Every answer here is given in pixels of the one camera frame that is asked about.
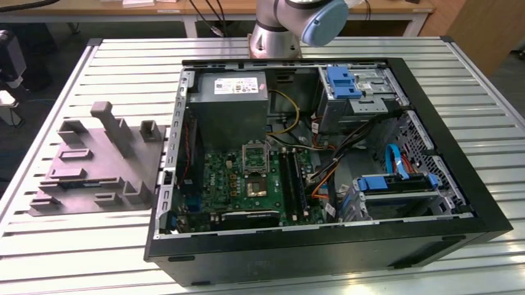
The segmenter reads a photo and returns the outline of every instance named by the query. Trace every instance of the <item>motherboard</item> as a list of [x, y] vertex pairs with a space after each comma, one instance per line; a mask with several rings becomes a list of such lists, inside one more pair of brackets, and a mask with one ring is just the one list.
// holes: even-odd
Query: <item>motherboard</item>
[[261, 151], [206, 154], [202, 197], [186, 199], [191, 232], [222, 230], [229, 219], [229, 229], [324, 223], [322, 207], [305, 193], [314, 170], [309, 152]]

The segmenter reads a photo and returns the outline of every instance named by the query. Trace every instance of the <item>black cable on desk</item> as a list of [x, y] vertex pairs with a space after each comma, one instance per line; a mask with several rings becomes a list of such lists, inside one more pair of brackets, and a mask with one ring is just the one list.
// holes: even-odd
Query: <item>black cable on desk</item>
[[372, 19], [372, 6], [370, 6], [369, 0], [365, 0], [365, 2], [366, 2], [366, 16], [365, 16], [365, 20], [370, 20]]
[[221, 15], [222, 15], [222, 29], [225, 30], [225, 37], [229, 37], [229, 29], [226, 28], [225, 10], [222, 9], [221, 0], [217, 0], [217, 4], [219, 4], [219, 9], [221, 9]]
[[191, 4], [191, 6], [194, 7], [197, 13], [199, 14], [199, 17], [203, 19], [206, 25], [207, 25], [207, 26], [210, 27], [210, 29], [213, 30], [214, 27], [210, 25], [210, 23], [207, 22], [207, 20], [206, 20], [206, 18], [205, 18], [205, 15], [201, 13], [201, 10], [197, 8], [195, 3], [194, 3], [194, 0], [190, 0], [190, 4]]
[[210, 6], [211, 11], [214, 12], [217, 18], [219, 19], [221, 26], [222, 26], [222, 33], [225, 34], [225, 37], [228, 37], [228, 33], [226, 33], [226, 21], [225, 21], [225, 11], [222, 10], [221, 2], [219, 2], [219, 0], [217, 0], [217, 3], [219, 4], [219, 8], [221, 8], [222, 18], [221, 18], [221, 16], [219, 16], [219, 14], [217, 13], [214, 6], [211, 6], [210, 0], [205, 0], [205, 1], [206, 1], [207, 5]]
[[26, 3], [26, 4], [19, 4], [19, 5], [11, 5], [11, 6], [0, 7], [0, 13], [18, 11], [18, 10], [24, 10], [24, 9], [39, 8], [39, 7], [55, 4], [59, 1], [61, 0], [43, 0], [43, 1], [34, 2], [34, 3]]

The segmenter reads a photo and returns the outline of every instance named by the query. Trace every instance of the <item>wire bundle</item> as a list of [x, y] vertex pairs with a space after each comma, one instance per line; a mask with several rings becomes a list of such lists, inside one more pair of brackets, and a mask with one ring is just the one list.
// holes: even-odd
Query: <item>wire bundle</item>
[[206, 3], [207, 3], [207, 5], [210, 6], [211, 11], [214, 12], [217, 18], [219, 19], [221, 26], [222, 26], [222, 31], [221, 31], [215, 26], [213, 26], [213, 25], [210, 24], [210, 22], [206, 20], [205, 15], [201, 13], [201, 10], [197, 8], [197, 5], [195, 5], [195, 3], [194, 3], [193, 0], [190, 0], [190, 3], [191, 3], [191, 6], [194, 7], [197, 13], [199, 14], [199, 17], [203, 19], [206, 25], [210, 27], [211, 31], [213, 31], [217, 35], [219, 35], [221, 37], [229, 37], [229, 31], [228, 31], [228, 28], [226, 28], [225, 10], [222, 9], [221, 0], [217, 0], [217, 4], [219, 5], [222, 18], [221, 18], [221, 16], [219, 16], [219, 14], [218, 14], [218, 12], [217, 12], [214, 6], [213, 6], [211, 3], [210, 3], [210, 0], [206, 0]]

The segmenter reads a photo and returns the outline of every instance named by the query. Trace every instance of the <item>sticker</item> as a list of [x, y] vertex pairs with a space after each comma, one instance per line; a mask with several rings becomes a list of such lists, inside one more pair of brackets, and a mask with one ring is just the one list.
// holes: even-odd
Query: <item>sticker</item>
[[358, 88], [360, 89], [372, 89], [370, 83], [360, 82], [358, 83]]
[[159, 9], [157, 11], [158, 14], [179, 14], [181, 10], [179, 9]]
[[215, 80], [215, 94], [244, 94], [258, 92], [260, 88], [257, 78], [228, 78]]
[[330, 205], [330, 203], [326, 203], [325, 211], [332, 215], [332, 217], [336, 217], [336, 208]]
[[350, 188], [350, 186], [348, 186], [346, 184], [342, 184], [340, 187], [340, 192], [348, 192], [348, 189]]
[[412, 10], [412, 12], [432, 12], [433, 9], [432, 8], [416, 8]]
[[320, 133], [320, 124], [317, 124], [316, 122], [312, 123], [312, 132], [314, 132], [316, 134]]
[[85, 183], [85, 187], [99, 187], [101, 183]]

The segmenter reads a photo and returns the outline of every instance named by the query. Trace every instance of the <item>metal rail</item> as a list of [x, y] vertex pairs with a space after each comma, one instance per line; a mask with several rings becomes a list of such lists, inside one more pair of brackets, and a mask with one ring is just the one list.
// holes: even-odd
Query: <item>metal rail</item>
[[0, 294], [476, 294], [525, 290], [524, 121], [455, 44], [341, 38], [305, 57], [404, 57], [515, 230], [423, 269], [183, 289], [143, 262], [150, 210], [34, 218], [28, 203], [58, 151], [62, 120], [109, 100], [129, 125], [171, 122], [182, 60], [246, 58], [248, 40], [105, 40], [89, 47], [0, 202]]

